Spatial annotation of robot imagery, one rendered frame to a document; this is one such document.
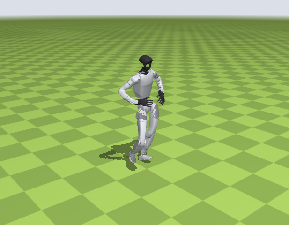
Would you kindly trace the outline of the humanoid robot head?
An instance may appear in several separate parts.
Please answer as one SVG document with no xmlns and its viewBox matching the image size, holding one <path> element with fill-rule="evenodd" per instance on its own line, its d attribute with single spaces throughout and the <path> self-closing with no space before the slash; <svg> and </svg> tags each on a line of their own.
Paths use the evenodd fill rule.
<svg viewBox="0 0 289 225">
<path fill-rule="evenodd" d="M 151 63 L 152 63 L 152 59 L 147 56 L 147 55 L 143 55 L 139 58 L 139 62 L 141 62 L 144 67 L 142 67 L 142 69 L 139 71 L 139 73 L 141 73 L 142 71 L 145 72 L 145 73 L 142 73 L 142 74 L 148 74 L 148 71 L 150 70 L 151 68 Z M 146 67 L 146 65 L 149 64 L 149 67 Z"/>
</svg>

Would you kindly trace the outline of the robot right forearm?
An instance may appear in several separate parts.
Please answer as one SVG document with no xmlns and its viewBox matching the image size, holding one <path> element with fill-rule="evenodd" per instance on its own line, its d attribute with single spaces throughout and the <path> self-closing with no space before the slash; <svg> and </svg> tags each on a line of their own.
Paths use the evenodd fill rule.
<svg viewBox="0 0 289 225">
<path fill-rule="evenodd" d="M 129 101 L 130 104 L 138 104 L 138 100 L 131 98 L 128 94 L 124 92 L 124 90 L 120 90 L 119 94 L 124 100 L 126 100 L 127 102 Z"/>
</svg>

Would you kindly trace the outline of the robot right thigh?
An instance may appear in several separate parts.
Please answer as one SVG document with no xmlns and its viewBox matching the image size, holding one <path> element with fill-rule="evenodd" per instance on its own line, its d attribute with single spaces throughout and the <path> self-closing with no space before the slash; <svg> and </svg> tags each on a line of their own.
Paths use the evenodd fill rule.
<svg viewBox="0 0 289 225">
<path fill-rule="evenodd" d="M 146 145 L 146 127 L 147 127 L 147 115 L 144 110 L 141 108 L 138 110 L 136 114 L 138 133 L 139 133 L 139 147 L 144 147 Z"/>
</svg>

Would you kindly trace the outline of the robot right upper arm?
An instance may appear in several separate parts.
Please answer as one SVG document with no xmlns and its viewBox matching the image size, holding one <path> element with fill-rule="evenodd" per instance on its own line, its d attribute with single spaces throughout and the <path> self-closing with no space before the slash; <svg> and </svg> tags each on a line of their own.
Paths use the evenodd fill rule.
<svg viewBox="0 0 289 225">
<path fill-rule="evenodd" d="M 127 83 L 125 83 L 125 84 L 118 90 L 118 93 L 119 93 L 120 90 L 124 90 L 124 92 L 125 92 L 126 89 L 129 89 L 129 88 L 131 88 L 133 85 L 136 85 L 136 84 L 139 82 L 139 80 L 140 80 L 140 77 L 139 77 L 138 75 L 132 76 L 132 77 L 129 79 L 129 81 L 128 81 Z"/>
</svg>

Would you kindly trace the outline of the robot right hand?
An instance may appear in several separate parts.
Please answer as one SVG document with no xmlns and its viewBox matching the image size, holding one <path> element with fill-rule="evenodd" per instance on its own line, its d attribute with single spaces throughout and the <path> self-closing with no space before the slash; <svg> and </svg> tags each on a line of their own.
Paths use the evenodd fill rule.
<svg viewBox="0 0 289 225">
<path fill-rule="evenodd" d="M 136 100 L 138 100 L 138 104 L 135 104 L 135 105 L 140 105 L 141 104 L 142 106 L 151 107 L 149 105 L 152 105 L 152 104 L 147 104 L 147 103 L 153 103 L 153 102 L 147 102 L 147 101 L 153 101 L 153 100 L 146 100 L 147 98 L 150 98 L 150 97 L 146 97 L 146 98 L 144 98 L 142 100 L 136 99 Z"/>
</svg>

